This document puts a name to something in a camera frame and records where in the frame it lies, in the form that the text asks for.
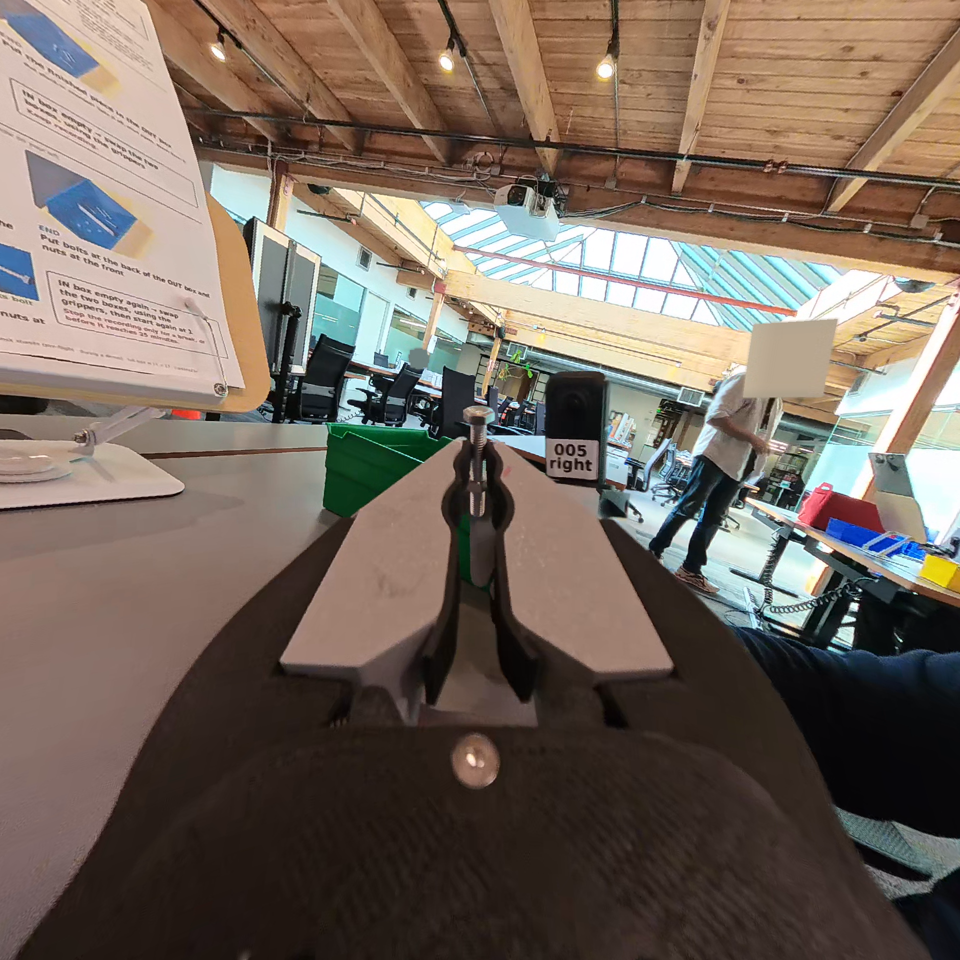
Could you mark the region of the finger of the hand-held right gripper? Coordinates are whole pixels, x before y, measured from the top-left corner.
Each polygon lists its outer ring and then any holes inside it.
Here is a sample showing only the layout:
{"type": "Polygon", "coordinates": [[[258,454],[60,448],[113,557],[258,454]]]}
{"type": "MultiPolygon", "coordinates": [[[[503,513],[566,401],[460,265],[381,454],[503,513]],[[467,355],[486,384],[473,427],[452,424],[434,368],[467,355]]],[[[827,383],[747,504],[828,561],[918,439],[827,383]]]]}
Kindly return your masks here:
{"type": "Polygon", "coordinates": [[[469,577],[474,587],[488,587],[496,567],[497,530],[491,516],[469,519],[469,577]]]}

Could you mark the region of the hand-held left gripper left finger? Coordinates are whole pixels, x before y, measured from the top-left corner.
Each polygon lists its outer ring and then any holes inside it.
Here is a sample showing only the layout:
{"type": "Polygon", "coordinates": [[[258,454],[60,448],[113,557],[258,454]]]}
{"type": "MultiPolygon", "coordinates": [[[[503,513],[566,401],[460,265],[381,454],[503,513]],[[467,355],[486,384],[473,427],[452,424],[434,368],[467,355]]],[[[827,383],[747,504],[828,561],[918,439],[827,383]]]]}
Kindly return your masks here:
{"type": "Polygon", "coordinates": [[[435,706],[457,650],[466,464],[452,440],[362,507],[280,656],[291,676],[435,706]]]}

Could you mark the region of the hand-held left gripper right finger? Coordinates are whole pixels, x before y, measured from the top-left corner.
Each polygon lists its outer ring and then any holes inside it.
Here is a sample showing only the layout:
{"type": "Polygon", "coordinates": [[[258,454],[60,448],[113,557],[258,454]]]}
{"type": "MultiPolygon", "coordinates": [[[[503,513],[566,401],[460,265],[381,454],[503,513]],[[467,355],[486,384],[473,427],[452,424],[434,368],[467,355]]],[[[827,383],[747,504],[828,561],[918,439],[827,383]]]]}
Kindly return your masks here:
{"type": "Polygon", "coordinates": [[[596,510],[493,441],[486,507],[497,655],[521,702],[674,672],[596,510]]]}

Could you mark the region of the silver hex bolt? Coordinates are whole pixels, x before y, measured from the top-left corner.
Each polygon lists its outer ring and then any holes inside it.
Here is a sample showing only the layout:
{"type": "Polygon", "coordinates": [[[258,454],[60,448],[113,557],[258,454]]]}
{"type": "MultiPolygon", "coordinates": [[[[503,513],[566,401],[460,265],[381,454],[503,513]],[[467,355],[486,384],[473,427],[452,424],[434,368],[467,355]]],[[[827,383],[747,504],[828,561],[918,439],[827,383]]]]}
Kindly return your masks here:
{"type": "Polygon", "coordinates": [[[485,449],[489,425],[494,411],[485,404],[473,404],[463,409],[462,421],[469,440],[469,464],[466,495],[472,520],[480,520],[486,507],[485,449]]]}

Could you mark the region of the green plastic bin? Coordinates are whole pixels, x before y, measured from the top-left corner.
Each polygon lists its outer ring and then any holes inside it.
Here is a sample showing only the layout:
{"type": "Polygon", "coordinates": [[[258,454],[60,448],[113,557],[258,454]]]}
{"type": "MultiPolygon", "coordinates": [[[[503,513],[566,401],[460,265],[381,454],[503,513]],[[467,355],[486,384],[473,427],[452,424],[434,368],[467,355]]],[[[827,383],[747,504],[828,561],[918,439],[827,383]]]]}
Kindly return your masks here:
{"type": "MultiPolygon", "coordinates": [[[[460,438],[433,438],[426,429],[333,423],[328,427],[322,508],[339,518],[355,516],[390,488],[460,438]]],[[[423,483],[411,487],[415,505],[434,524],[442,525],[443,552],[453,546],[460,578],[471,583],[471,528],[466,507],[457,497],[443,509],[457,480],[457,454],[441,456],[441,471],[429,469],[423,483]]]]}

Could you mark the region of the person's right forearm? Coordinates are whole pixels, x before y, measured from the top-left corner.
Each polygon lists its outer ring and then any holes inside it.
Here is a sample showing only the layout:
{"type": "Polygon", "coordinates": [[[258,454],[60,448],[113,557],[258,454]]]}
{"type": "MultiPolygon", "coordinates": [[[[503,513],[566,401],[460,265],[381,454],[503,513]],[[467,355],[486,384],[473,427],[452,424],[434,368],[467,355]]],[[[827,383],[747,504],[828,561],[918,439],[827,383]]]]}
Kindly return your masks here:
{"type": "Polygon", "coordinates": [[[959,654],[881,656],[733,629],[797,724],[834,805],[959,836],[959,654]]]}

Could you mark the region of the row of grey office chairs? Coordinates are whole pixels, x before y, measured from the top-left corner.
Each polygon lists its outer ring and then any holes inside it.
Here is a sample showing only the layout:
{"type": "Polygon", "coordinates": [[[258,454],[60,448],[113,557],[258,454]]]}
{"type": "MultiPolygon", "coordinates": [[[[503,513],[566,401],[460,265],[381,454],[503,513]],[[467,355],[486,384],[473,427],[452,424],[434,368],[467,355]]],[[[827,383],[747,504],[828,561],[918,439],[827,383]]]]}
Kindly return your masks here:
{"type": "Polygon", "coordinates": [[[666,438],[647,462],[629,458],[626,464],[628,492],[649,495],[655,504],[668,507],[680,500],[689,485],[692,456],[666,438]]]}

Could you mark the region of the white ceiling projector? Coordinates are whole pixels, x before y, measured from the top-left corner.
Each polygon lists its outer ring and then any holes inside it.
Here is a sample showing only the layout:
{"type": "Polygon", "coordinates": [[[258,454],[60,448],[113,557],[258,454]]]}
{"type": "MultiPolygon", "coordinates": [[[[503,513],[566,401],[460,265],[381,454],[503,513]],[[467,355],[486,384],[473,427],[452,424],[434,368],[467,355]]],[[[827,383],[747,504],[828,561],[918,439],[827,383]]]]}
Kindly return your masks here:
{"type": "Polygon", "coordinates": [[[522,175],[495,191],[493,209],[510,235],[549,244],[561,229],[558,190],[552,178],[522,175]]]}

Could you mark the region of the row of black office chairs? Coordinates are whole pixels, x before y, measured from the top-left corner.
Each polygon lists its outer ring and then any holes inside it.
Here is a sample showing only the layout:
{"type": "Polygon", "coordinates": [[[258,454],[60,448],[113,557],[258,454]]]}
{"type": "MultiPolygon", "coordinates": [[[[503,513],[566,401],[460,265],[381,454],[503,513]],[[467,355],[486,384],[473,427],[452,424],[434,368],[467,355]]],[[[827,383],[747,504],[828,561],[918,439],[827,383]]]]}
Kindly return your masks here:
{"type": "Polygon", "coordinates": [[[280,407],[285,422],[344,424],[341,408],[347,406],[361,426],[401,428],[417,416],[433,439],[465,436],[465,410],[479,402],[474,379],[456,369],[432,374],[408,360],[390,368],[364,365],[355,361],[351,345],[327,334],[292,383],[280,407]]]}

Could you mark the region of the wooden top desk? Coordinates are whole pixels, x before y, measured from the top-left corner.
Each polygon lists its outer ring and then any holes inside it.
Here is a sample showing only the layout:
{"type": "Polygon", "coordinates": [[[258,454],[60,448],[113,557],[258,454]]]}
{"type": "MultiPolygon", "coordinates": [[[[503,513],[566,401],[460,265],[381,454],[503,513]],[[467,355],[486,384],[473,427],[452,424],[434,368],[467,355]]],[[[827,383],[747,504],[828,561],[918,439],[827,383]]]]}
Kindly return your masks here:
{"type": "Polygon", "coordinates": [[[730,571],[744,579],[746,613],[750,624],[794,637],[807,645],[828,650],[847,650],[841,633],[852,632],[858,600],[870,595],[890,605],[900,597],[922,599],[921,606],[939,604],[958,610],[959,596],[923,580],[922,563],[905,557],[881,558],[827,536],[826,532],[798,522],[794,512],[778,510],[748,499],[752,515],[772,531],[767,558],[759,574],[737,568],[730,571]],[[827,580],[819,596],[800,595],[774,584],[774,573],[786,548],[800,546],[826,566],[827,580]]]}

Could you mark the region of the red storage bin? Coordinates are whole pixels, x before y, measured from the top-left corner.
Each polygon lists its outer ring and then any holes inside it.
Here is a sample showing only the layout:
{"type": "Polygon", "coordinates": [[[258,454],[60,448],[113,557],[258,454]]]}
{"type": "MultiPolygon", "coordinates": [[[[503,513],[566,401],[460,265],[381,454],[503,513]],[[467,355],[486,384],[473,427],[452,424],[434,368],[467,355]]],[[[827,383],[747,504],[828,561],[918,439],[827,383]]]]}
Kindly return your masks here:
{"type": "Polygon", "coordinates": [[[879,510],[874,503],[841,493],[832,484],[823,483],[802,499],[798,523],[826,532],[832,521],[875,533],[884,531],[879,510]]]}

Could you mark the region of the grey panel board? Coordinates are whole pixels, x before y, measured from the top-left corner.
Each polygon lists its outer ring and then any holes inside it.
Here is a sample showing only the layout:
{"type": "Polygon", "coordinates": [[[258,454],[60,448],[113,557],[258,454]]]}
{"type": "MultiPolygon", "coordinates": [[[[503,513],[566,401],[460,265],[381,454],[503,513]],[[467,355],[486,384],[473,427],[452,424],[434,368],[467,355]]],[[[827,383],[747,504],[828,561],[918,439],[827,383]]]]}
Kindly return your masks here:
{"type": "Polygon", "coordinates": [[[243,228],[270,374],[302,375],[322,259],[258,218],[243,228]]]}

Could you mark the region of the blue shallow tray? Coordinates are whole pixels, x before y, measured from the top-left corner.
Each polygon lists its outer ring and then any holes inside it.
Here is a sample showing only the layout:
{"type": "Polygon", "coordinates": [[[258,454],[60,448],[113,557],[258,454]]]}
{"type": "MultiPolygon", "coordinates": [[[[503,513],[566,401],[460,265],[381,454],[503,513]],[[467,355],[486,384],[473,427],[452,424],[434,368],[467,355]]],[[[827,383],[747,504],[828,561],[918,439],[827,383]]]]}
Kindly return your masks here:
{"type": "Polygon", "coordinates": [[[838,518],[827,522],[825,534],[839,543],[884,559],[899,556],[921,562],[927,556],[922,547],[905,534],[880,533],[838,518]]]}

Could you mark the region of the printed instruction sheet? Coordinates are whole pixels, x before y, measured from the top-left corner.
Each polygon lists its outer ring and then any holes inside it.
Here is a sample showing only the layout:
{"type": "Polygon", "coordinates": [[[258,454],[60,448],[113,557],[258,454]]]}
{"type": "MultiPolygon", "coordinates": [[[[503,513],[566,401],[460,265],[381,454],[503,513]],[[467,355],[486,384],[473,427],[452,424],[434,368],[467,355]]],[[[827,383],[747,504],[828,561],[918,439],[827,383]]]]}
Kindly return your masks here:
{"type": "Polygon", "coordinates": [[[143,2],[3,1],[2,382],[244,386],[186,120],[143,2]]]}

